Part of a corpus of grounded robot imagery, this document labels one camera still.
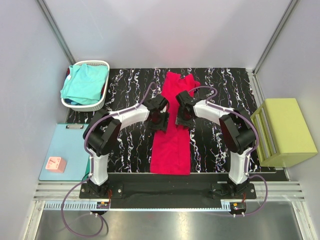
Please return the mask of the pink t shirt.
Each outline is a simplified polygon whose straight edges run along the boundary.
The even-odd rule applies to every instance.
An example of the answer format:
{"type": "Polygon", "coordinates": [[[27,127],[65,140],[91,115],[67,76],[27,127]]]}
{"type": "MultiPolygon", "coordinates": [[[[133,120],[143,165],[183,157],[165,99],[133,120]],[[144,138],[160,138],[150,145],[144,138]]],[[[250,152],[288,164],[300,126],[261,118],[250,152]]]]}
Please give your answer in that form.
{"type": "Polygon", "coordinates": [[[157,131],[154,134],[150,172],[160,175],[182,175],[191,173],[191,150],[189,130],[176,125],[179,103],[176,95],[192,90],[201,84],[192,74],[181,77],[178,73],[166,74],[161,95],[169,102],[169,118],[166,132],[157,131]]]}

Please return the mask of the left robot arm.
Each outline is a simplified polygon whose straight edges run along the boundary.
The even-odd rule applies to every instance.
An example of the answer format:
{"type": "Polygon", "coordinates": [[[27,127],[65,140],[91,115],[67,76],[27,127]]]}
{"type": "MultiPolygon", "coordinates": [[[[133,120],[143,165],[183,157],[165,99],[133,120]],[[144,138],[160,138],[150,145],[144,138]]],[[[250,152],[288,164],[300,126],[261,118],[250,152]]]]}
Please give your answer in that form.
{"type": "Polygon", "coordinates": [[[169,105],[165,97],[157,95],[122,110],[108,112],[101,109],[96,113],[83,134],[84,149],[89,153],[89,174],[88,180],[81,184],[80,198],[106,198],[111,193],[109,154],[120,131],[146,122],[149,129],[165,132],[170,116],[169,105]]]}

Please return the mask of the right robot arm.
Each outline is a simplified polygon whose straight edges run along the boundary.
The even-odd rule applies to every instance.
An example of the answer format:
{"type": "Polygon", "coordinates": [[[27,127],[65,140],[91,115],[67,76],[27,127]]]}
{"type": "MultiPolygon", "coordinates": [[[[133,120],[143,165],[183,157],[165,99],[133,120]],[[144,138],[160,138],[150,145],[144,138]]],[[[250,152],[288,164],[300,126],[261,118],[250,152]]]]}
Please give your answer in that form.
{"type": "Polygon", "coordinates": [[[249,160],[259,144],[257,130],[247,111],[194,98],[186,90],[175,98],[178,102],[176,125],[190,128],[193,120],[202,118],[220,126],[225,146],[230,151],[230,170],[227,183],[211,192],[217,197],[239,198],[249,185],[249,160]]]}

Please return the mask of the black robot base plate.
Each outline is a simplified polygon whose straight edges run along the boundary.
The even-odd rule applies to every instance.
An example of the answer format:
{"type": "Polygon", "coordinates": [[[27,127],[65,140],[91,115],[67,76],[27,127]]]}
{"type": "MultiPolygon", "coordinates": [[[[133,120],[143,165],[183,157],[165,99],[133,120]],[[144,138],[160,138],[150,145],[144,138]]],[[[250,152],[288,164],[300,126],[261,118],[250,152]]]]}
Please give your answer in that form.
{"type": "Polygon", "coordinates": [[[81,185],[81,199],[111,198],[111,209],[172,211],[173,209],[217,209],[222,200],[255,200],[253,183],[240,192],[230,192],[226,173],[159,175],[152,173],[110,173],[102,186],[81,185]]]}

